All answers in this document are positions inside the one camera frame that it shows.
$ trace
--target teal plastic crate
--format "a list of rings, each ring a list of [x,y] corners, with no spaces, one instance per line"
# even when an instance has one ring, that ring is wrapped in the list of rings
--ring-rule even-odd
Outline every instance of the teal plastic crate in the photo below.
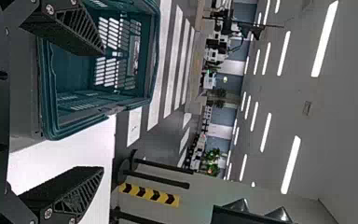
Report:
[[[160,12],[154,0],[83,0],[105,46],[76,56],[38,39],[43,134],[60,140],[147,105],[158,71]]]

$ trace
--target warning tape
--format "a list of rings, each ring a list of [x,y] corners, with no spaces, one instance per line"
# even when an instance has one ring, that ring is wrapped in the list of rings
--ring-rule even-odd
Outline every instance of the warning tape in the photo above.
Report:
[[[132,196],[146,199],[150,202],[162,203],[172,207],[179,207],[180,197],[178,195],[165,193],[159,190],[138,187],[133,184],[124,183],[118,191]]]

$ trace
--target ceiling light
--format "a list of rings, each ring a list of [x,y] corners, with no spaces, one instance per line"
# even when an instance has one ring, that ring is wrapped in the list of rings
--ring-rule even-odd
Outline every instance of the ceiling light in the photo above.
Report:
[[[237,145],[238,141],[238,133],[240,132],[240,127],[237,127],[237,132],[235,133],[234,146]]]
[[[246,58],[245,71],[243,72],[244,75],[248,73],[248,65],[249,65],[249,56]]]
[[[264,152],[264,148],[266,147],[267,136],[269,135],[269,125],[271,123],[271,117],[272,117],[271,113],[268,113],[266,127],[264,128],[263,138],[261,140],[261,146],[260,146],[261,152]]]
[[[277,0],[277,5],[275,6],[275,14],[279,12],[279,7],[281,6],[281,0]]]
[[[252,124],[251,124],[251,132],[254,130],[255,128],[255,119],[257,117],[257,109],[258,109],[258,102],[255,103],[255,111],[254,111],[254,117],[252,119]]]
[[[326,53],[328,40],[333,28],[334,18],[336,17],[338,8],[338,1],[330,4],[327,10],[326,19],[324,21],[324,29],[322,30],[321,40],[319,42],[318,51],[316,53],[315,62],[313,63],[311,77],[318,77],[321,73],[322,65],[324,63],[324,55]]]
[[[257,20],[257,26],[260,26],[260,22],[261,22],[261,17],[263,16],[263,14],[261,14],[261,12],[258,13],[258,20]]]
[[[249,97],[248,97],[248,104],[246,105],[246,110],[245,110],[245,119],[248,119],[249,107],[251,106],[251,101],[252,101],[252,96],[249,95]]]
[[[267,24],[267,18],[269,17],[269,4],[270,3],[270,0],[267,1],[267,8],[266,8],[266,15],[264,15],[264,21],[263,21],[263,24]]]
[[[266,58],[264,59],[264,65],[263,65],[263,73],[264,76],[266,74],[267,65],[269,64],[269,52],[271,51],[271,42],[267,45],[267,52],[266,52]]]
[[[243,162],[242,162],[242,167],[241,167],[241,174],[240,174],[240,181],[243,180],[243,173],[245,172],[245,166],[246,166],[246,161],[248,160],[248,155],[244,155],[243,156]]]
[[[245,107],[245,100],[246,100],[246,91],[243,93],[242,96],[241,111],[243,111],[243,108]]]
[[[231,176],[231,168],[232,168],[232,163],[230,163],[228,166],[227,180],[229,180],[229,178]]]
[[[292,151],[290,152],[289,162],[287,162],[286,172],[284,173],[284,178],[281,187],[281,193],[287,194],[289,190],[290,181],[292,180],[293,171],[295,170],[296,160],[298,151],[301,145],[301,138],[298,136],[295,137],[292,145]]]
[[[282,74],[284,60],[286,59],[287,47],[289,46],[290,34],[291,34],[291,32],[288,31],[288,32],[286,32],[286,36],[284,37],[282,55],[281,55],[281,60],[279,61],[279,67],[278,67],[278,77],[280,77]]]
[[[235,133],[235,128],[237,127],[237,120],[235,119],[234,121],[234,128],[232,129],[232,134]]]
[[[257,66],[258,66],[258,58],[260,57],[260,49],[257,51],[257,54],[255,56],[255,70],[254,75],[257,73]]]
[[[229,158],[231,157],[231,150],[228,152],[226,166],[228,166]]]

